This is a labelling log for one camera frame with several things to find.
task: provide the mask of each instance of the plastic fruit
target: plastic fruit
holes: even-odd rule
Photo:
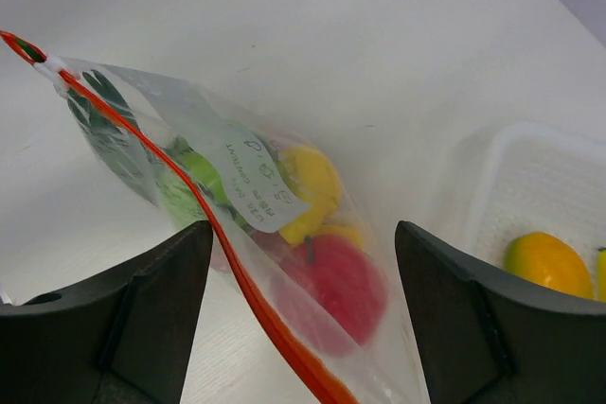
[[[296,197],[311,206],[279,231],[291,245],[299,245],[336,211],[341,202],[341,180],[330,160],[307,146],[285,149],[277,168]]]
[[[303,341],[322,354],[342,357],[371,340],[387,307],[387,288],[353,243],[336,235],[308,237],[280,268],[284,273],[272,277],[271,293]]]
[[[273,260],[279,261],[293,251],[293,246],[286,242],[282,236],[277,233],[266,233],[253,231],[251,239]]]
[[[175,158],[175,161],[187,171],[198,183],[205,188],[204,196],[208,197],[213,203],[229,211],[232,219],[238,225],[245,226],[246,220],[236,211],[231,202],[227,199],[221,176],[215,168],[202,156],[193,150],[188,150]],[[166,169],[158,179],[160,189],[161,203],[169,212],[170,217],[178,228],[185,228],[193,221],[205,220],[204,212],[196,201],[193,193],[180,177],[175,175],[170,169]]]
[[[591,276],[577,252],[543,232],[513,240],[506,250],[505,270],[552,290],[594,298]]]
[[[352,242],[361,250],[365,247],[364,235],[360,231],[360,229],[343,224],[322,224],[317,231],[315,231],[316,236],[322,236],[324,234],[334,234],[336,236],[341,236]]]
[[[606,248],[599,248],[597,257],[597,299],[606,303]]]

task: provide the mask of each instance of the label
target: label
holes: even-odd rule
[[[309,209],[282,180],[262,141],[215,113],[184,80],[103,65],[133,86],[221,176],[225,195],[253,228],[276,232]]]

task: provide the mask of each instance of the plastic bag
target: plastic bag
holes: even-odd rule
[[[211,266],[233,275],[320,402],[420,401],[399,283],[324,153],[190,82],[47,56],[1,33],[124,184],[176,229],[210,221]]]

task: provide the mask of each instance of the yellow fruit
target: yellow fruit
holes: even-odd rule
[[[606,303],[606,248],[600,248],[597,257],[597,299]]]
[[[322,224],[320,228],[315,231],[314,237],[323,236],[326,234],[332,234],[346,238],[351,243],[356,245],[359,249],[363,250],[365,247],[364,236],[359,229],[353,226],[344,226],[339,224]]]
[[[298,245],[336,211],[341,202],[341,180],[330,160],[307,146],[281,152],[277,167],[291,191],[311,206],[279,231],[291,245]]]
[[[594,298],[591,276],[570,246],[543,232],[513,240],[507,248],[505,270],[552,290]]]

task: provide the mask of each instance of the apple stem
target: apple stem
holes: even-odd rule
[[[307,246],[307,260],[312,264],[315,261],[315,254],[313,253],[313,242],[310,236],[305,236],[305,246]]]

